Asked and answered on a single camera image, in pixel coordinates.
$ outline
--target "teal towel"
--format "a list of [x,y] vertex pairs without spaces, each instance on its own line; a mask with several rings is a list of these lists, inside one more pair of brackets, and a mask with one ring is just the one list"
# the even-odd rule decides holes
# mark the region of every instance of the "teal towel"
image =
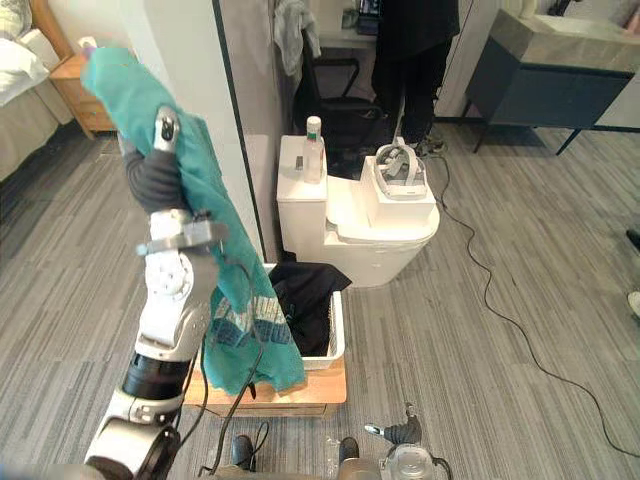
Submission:
[[194,211],[211,211],[214,221],[229,227],[225,256],[242,262],[251,274],[250,286],[241,267],[225,264],[219,249],[214,249],[220,273],[218,287],[211,295],[205,348],[205,370],[211,383],[238,393],[255,361],[259,345],[250,332],[252,291],[255,328],[264,342],[254,381],[269,382],[276,390],[303,382],[302,358],[269,277],[222,183],[205,122],[180,109],[162,84],[123,48],[97,49],[83,73],[82,84],[100,99],[120,133],[144,155],[153,148],[158,108],[168,105],[178,113],[181,131],[176,154],[187,202]]

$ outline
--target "bottle cap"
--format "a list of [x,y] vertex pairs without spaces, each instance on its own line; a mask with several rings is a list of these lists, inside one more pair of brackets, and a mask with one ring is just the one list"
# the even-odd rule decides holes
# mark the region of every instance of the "bottle cap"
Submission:
[[322,127],[322,120],[320,117],[311,116],[307,118],[307,137],[309,134],[313,134],[312,138],[320,137],[320,128]]

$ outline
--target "sink cabinet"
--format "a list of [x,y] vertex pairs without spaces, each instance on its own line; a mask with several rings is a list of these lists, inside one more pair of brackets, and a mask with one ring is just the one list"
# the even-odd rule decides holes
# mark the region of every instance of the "sink cabinet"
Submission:
[[473,104],[486,122],[474,152],[492,125],[573,128],[560,154],[580,130],[595,125],[632,77],[629,72],[522,62],[490,36],[466,91],[463,116]]

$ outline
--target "gray carpet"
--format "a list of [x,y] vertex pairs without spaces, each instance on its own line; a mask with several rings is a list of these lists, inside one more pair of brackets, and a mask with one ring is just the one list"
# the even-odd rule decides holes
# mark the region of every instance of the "gray carpet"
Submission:
[[[477,228],[472,249],[496,273],[489,300],[522,323],[546,367],[595,393],[613,440],[640,452],[639,324],[625,299],[640,263],[624,235],[640,226],[640,137],[584,132],[555,157],[566,131],[506,129],[473,155],[476,127],[439,128],[450,209]],[[429,173],[439,192],[442,164]],[[73,129],[4,182],[1,199],[0,463],[80,462],[129,360],[145,216],[113,138]],[[591,400],[538,371],[522,337],[483,307],[467,235],[443,216],[389,285],[344,295],[348,402],[328,420],[272,420],[259,468],[323,475],[327,438],[346,435],[383,455],[362,425],[401,421],[406,399],[457,479],[640,477],[640,460],[607,445]],[[172,478],[211,464],[220,424],[205,416]],[[227,439],[258,424],[234,420]]]

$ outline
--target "bed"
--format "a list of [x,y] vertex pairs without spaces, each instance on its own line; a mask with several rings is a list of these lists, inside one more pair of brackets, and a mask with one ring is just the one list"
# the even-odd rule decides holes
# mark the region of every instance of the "bed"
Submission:
[[[9,5],[14,9],[19,3],[20,0],[0,0],[0,5]],[[27,75],[30,76],[26,78],[27,83],[17,85],[16,82],[8,82],[10,86],[0,92],[3,95],[0,96],[3,100],[0,102],[0,181],[13,173],[33,151],[42,147],[58,126],[73,119],[64,100],[47,79],[49,72],[72,55],[73,51],[49,9],[48,1],[31,0],[28,3],[32,21],[25,21],[25,28],[18,35],[11,35],[13,38],[8,38],[8,34],[0,35],[3,37],[0,38],[0,47],[5,48],[5,55],[0,55],[0,62],[9,57],[7,51],[17,50],[15,45],[8,42],[28,49],[38,60],[34,67],[36,73]],[[0,30],[2,27],[10,29],[7,25],[5,17],[0,23]]]

